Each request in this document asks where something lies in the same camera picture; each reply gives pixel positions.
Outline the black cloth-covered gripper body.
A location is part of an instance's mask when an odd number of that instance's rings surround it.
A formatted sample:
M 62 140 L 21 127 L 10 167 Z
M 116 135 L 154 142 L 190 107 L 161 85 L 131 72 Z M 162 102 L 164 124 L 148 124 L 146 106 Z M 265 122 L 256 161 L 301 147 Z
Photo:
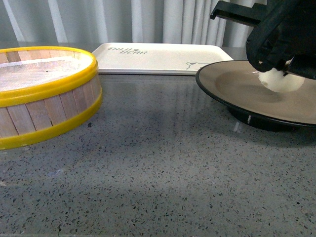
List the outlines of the black cloth-covered gripper body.
M 218 1 L 210 18 L 229 19 L 253 30 L 246 41 L 248 62 L 258 71 L 273 68 L 308 79 L 316 77 L 316 2 L 269 0 L 252 7 Z

